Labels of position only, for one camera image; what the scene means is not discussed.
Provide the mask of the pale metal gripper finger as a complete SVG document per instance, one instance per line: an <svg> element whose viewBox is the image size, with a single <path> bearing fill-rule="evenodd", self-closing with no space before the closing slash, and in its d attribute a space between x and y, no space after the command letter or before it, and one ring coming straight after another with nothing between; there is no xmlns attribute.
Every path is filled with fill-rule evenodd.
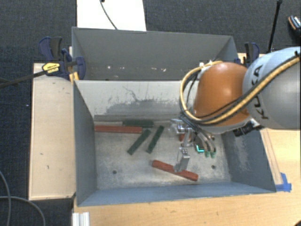
<svg viewBox="0 0 301 226"><path fill-rule="evenodd" d="M180 149L178 152L177 163L174 166L175 172L182 172L187 169L188 163L190 160L190 155L188 154L187 149Z"/></svg>

